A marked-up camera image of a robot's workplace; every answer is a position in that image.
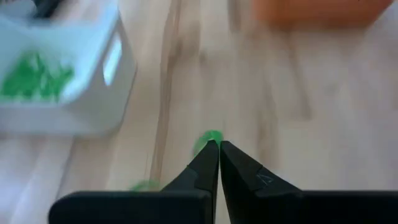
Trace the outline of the orange plastic basket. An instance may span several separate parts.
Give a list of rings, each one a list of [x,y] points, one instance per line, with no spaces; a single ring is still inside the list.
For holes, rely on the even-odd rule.
[[[252,0],[254,17],[276,29],[366,27],[395,0]]]

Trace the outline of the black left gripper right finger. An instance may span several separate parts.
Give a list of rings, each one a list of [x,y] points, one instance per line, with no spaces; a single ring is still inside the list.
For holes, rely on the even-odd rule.
[[[231,224],[398,224],[398,191],[302,190],[229,141],[220,170]]]

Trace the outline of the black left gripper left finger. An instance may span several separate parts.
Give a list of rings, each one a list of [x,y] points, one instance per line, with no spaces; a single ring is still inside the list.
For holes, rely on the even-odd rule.
[[[188,166],[157,192],[80,191],[58,199],[49,224],[214,224],[219,149],[208,141]]]

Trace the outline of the white plastic basket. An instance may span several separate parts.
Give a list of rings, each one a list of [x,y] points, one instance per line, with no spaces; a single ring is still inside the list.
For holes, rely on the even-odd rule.
[[[0,133],[94,136],[123,120],[136,64],[115,1],[96,3],[93,21],[27,20],[0,12],[0,86],[26,52],[71,65],[59,101],[0,96]]]

